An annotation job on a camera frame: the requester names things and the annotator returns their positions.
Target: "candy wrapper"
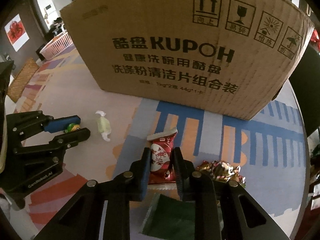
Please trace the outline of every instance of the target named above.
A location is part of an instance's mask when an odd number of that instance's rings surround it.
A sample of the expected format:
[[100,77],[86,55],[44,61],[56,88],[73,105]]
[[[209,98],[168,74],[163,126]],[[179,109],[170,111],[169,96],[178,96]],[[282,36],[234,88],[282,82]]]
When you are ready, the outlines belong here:
[[173,139],[177,132],[175,127],[169,131],[155,133],[147,137],[147,140],[152,142],[149,184],[175,183],[170,156],[173,149]]
[[240,166],[233,167],[225,161],[214,161],[212,163],[203,161],[196,170],[207,174],[212,180],[226,183],[233,179],[239,182],[242,187],[245,187],[245,177],[239,174]]
[[106,113],[103,111],[97,111],[96,114],[100,115],[97,119],[98,131],[101,133],[102,138],[109,142],[110,139],[108,138],[108,135],[111,133],[111,126],[109,120],[105,118]]
[[195,203],[154,194],[140,233],[152,239],[194,240]]
[[67,128],[63,131],[64,133],[73,132],[80,129],[80,125],[76,123],[71,123],[67,126]]

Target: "green cloth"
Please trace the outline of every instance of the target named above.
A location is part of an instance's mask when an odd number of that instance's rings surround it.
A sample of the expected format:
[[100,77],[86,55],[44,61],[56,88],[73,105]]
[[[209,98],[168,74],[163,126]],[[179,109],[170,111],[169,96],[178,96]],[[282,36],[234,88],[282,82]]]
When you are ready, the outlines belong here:
[[142,234],[167,240],[194,240],[195,204],[155,194]]

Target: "woven mat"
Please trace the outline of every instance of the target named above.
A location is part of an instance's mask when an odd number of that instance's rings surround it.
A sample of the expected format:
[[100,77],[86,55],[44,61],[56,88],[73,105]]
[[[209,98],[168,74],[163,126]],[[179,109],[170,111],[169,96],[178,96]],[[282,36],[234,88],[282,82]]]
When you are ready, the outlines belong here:
[[19,74],[15,77],[8,88],[7,95],[13,102],[17,103],[24,91],[25,86],[29,83],[30,79],[34,73],[36,73],[38,68],[39,66],[32,58],[26,60],[25,65],[22,67]]

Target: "red snack package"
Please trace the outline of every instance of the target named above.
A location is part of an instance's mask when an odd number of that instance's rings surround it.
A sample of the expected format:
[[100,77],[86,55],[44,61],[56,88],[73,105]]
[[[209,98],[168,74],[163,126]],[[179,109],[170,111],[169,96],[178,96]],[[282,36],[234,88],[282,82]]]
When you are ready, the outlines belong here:
[[147,137],[151,145],[151,168],[149,184],[175,183],[173,167],[170,165],[170,155],[173,149],[173,139],[177,128],[169,131],[155,133]]

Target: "blue gripper pad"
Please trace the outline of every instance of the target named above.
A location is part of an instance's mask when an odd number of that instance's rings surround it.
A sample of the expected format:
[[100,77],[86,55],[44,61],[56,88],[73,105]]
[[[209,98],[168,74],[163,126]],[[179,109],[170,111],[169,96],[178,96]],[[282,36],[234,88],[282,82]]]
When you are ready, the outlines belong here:
[[80,122],[81,119],[77,115],[53,119],[51,122],[48,123],[47,126],[44,127],[44,131],[49,133],[64,131],[69,124],[80,124]]

